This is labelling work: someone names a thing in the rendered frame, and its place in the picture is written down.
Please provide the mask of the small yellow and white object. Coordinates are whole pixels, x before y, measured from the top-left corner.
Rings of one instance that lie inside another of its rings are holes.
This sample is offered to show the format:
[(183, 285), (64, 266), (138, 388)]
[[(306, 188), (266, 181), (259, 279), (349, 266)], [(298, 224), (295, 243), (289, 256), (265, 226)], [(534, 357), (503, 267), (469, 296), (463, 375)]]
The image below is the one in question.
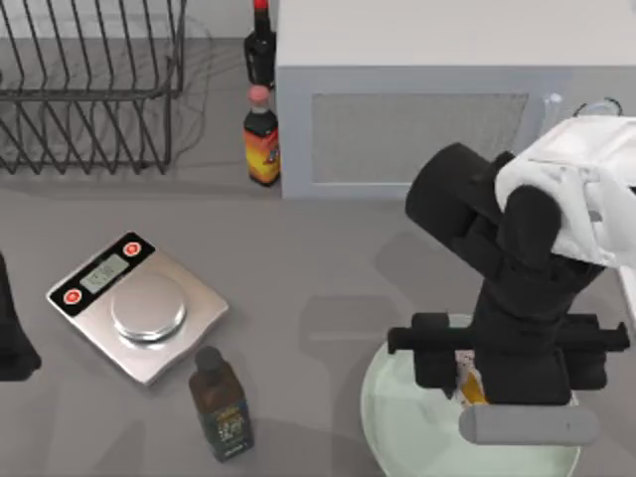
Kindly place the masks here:
[(463, 407), (486, 404), (481, 375), (474, 364), (473, 351), (457, 351), (457, 399)]

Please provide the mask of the pale green round plate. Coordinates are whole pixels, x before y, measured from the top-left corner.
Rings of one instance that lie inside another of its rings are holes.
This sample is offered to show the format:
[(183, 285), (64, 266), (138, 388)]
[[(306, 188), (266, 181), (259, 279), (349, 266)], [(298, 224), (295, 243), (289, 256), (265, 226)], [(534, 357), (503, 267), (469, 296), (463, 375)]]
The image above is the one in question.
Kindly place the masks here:
[(390, 354), (383, 342), (360, 397), (367, 443), (386, 477), (572, 477), (578, 447), (482, 446), (463, 439), (463, 407), (415, 382), (413, 352)]

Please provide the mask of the brown bottle with black cap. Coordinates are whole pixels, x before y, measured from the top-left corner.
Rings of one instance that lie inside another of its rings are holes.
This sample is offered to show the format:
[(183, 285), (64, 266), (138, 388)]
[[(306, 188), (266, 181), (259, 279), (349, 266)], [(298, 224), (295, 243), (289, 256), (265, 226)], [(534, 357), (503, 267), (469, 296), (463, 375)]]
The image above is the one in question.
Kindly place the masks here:
[(221, 351), (205, 346), (195, 356), (189, 389), (198, 419), (215, 458), (226, 461), (253, 447), (244, 389)]

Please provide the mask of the dark bottle with orange label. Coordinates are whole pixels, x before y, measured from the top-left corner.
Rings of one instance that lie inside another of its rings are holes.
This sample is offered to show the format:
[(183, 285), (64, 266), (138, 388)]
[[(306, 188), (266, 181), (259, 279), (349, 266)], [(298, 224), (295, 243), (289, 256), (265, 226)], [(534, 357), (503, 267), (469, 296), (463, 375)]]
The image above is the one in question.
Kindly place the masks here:
[(245, 160), (249, 178), (271, 187), (280, 176), (278, 119), (270, 107), (270, 91), (252, 85), (247, 92), (249, 112), (243, 121)]

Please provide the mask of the silver kitchen scale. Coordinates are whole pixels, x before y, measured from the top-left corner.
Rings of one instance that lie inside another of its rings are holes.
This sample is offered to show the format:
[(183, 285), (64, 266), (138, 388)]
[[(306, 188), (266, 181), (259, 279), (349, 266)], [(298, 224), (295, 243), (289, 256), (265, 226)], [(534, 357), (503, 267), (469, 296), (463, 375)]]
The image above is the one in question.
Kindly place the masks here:
[(133, 231), (55, 283), (46, 297), (145, 387), (192, 351), (229, 310), (216, 290)]

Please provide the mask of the pale microwave oven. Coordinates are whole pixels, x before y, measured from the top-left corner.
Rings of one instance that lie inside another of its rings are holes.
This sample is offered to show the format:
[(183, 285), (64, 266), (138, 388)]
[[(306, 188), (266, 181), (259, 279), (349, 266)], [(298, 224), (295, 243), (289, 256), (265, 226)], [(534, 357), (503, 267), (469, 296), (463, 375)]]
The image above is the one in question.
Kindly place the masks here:
[(437, 150), (636, 116), (636, 0), (279, 0), (286, 199), (400, 199)]

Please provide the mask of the dark bottle with red cap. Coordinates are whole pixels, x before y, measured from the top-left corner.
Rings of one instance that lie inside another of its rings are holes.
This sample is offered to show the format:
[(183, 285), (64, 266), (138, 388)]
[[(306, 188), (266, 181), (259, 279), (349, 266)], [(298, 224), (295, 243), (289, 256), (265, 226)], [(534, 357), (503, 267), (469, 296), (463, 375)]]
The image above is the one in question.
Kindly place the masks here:
[(253, 0), (253, 30), (243, 40), (243, 53), (249, 82), (274, 89), (276, 33), (271, 27), (269, 0)]

